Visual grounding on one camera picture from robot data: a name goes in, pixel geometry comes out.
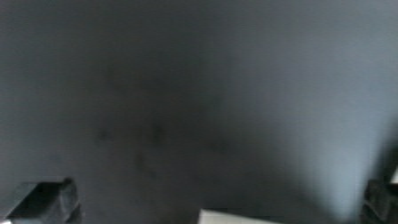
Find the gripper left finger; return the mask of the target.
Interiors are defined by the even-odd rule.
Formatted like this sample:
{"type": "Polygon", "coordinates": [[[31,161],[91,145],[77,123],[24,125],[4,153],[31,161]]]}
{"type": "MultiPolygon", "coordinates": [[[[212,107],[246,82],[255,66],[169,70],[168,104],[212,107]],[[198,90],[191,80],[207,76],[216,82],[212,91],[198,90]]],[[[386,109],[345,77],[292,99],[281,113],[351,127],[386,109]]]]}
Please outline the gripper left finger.
{"type": "Polygon", "coordinates": [[[0,224],[82,224],[75,180],[25,182],[0,201],[0,224]]]}

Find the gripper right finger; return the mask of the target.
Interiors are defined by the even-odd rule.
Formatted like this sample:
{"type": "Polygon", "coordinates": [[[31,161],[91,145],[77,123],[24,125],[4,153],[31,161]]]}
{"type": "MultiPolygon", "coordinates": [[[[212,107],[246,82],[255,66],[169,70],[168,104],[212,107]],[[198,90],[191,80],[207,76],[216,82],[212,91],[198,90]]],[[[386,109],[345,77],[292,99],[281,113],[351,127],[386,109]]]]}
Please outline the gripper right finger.
{"type": "Polygon", "coordinates": [[[368,182],[359,218],[361,224],[398,224],[398,184],[368,182]]]}

